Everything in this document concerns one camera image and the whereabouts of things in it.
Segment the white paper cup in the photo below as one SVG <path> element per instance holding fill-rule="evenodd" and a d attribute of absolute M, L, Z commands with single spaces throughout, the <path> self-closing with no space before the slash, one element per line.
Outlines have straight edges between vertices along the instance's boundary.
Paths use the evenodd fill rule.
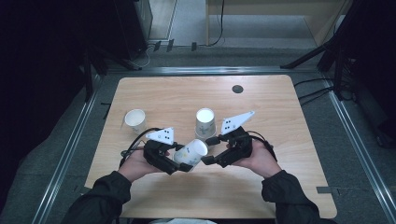
<path fill-rule="evenodd" d="M 199 139 L 199 140 L 201 140 L 201 141 L 203 141 L 203 142 L 206 144 L 207 149 L 208 149 L 208 150 L 211 150 L 211 149 L 213 149 L 213 147 L 215 147 L 215 146 L 208 146 L 207 143 L 206 143 L 206 139 L 216 136 L 216 133 L 217 133 L 217 128 L 215 128 L 215 132 L 214 132 L 211 136 L 202 137 L 202 136 L 199 135 L 199 134 L 197 133 L 197 131 L 195 130 L 195 138 L 196 138 L 196 139 Z"/>
<path fill-rule="evenodd" d="M 209 108 L 202 108 L 196 114 L 195 132 L 203 138 L 216 132 L 215 113 Z"/>
<path fill-rule="evenodd" d="M 141 109 L 131 110 L 125 115 L 125 123 L 130 126 L 135 133 L 141 134 L 146 130 L 146 114 Z"/>
<path fill-rule="evenodd" d="M 181 164 L 182 162 L 195 167 L 203 156 L 207 154 L 207 146 L 206 144 L 199 140 L 194 139 L 189 142 L 186 146 L 176 151 L 173 160 Z"/>

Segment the black fabric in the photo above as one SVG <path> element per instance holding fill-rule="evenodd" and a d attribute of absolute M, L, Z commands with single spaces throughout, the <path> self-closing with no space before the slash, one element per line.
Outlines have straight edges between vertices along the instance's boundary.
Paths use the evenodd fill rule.
<path fill-rule="evenodd" d="M 62 223 L 111 223 L 131 200 L 130 188 L 131 182 L 118 172 L 96 180 L 92 190 L 72 204 Z"/>
<path fill-rule="evenodd" d="M 318 207 L 306 198 L 298 179 L 286 171 L 262 181 L 262 198 L 276 204 L 278 224 L 334 223 L 320 219 Z"/>
<path fill-rule="evenodd" d="M 90 192 L 73 203 L 62 223 L 111 223 L 131 199 L 130 187 L 131 183 L 118 172 L 98 179 Z M 276 203 L 278 224 L 335 223 L 320 219 L 318 207 L 305 197 L 298 179 L 286 171 L 262 181 L 262 197 Z"/>

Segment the wooden table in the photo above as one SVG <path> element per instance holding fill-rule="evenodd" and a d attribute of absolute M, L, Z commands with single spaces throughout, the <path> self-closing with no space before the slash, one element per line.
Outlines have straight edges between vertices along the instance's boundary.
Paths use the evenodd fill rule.
<path fill-rule="evenodd" d="M 224 15 L 302 15 L 318 46 L 332 37 L 332 29 L 346 14 L 351 0 L 227 0 Z M 209 16 L 221 15 L 221 0 L 206 0 L 206 44 Z"/>
<path fill-rule="evenodd" d="M 234 85 L 243 87 L 234 93 Z M 279 164 L 296 175 L 304 193 L 322 217 L 335 217 L 327 187 L 303 111 L 288 76 L 242 77 L 127 77 L 120 81 L 93 158 L 86 187 L 117 170 L 120 152 L 136 138 L 123 122 L 132 109 L 146 111 L 149 127 L 174 127 L 175 141 L 194 139 L 195 114 L 203 107 L 215 112 L 218 133 L 224 118 L 250 110 L 256 114 L 243 125 L 261 133 L 275 146 Z M 225 144 L 209 154 L 217 155 Z M 132 185 L 132 200 L 123 217 L 271 218 L 275 205 L 261 196 L 262 178 L 249 169 L 199 163 L 191 173 L 151 174 Z"/>

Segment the person's right hand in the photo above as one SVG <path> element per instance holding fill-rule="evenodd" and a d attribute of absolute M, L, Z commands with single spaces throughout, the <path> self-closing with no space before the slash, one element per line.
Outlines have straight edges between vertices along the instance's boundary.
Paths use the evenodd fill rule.
<path fill-rule="evenodd" d="M 250 157 L 236 161 L 232 165 L 248 168 L 264 178 L 271 177 L 282 170 L 262 142 L 253 140 L 251 145 L 253 150 Z"/>

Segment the table surface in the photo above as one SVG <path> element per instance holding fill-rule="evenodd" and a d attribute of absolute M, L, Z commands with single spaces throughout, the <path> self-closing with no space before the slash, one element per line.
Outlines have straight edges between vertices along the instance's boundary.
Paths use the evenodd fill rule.
<path fill-rule="evenodd" d="M 234 93 L 233 86 L 244 90 Z M 109 110 L 85 186 L 117 170 L 120 152 L 136 138 L 123 122 L 132 109 L 143 109 L 149 128 L 174 127 L 175 141 L 195 138 L 195 115 L 200 108 L 222 120 L 255 111 L 243 128 L 263 135 L 272 145 L 280 166 L 297 176 L 306 196 L 321 217 L 335 217 L 332 195 L 318 193 L 327 187 L 310 132 L 288 76 L 229 77 L 127 77 L 120 81 Z M 225 150 L 216 145 L 209 155 Z M 262 177 L 249 169 L 199 163 L 192 172 L 146 175 L 132 184 L 132 200 L 122 217 L 272 218 L 275 205 L 262 199 Z"/>

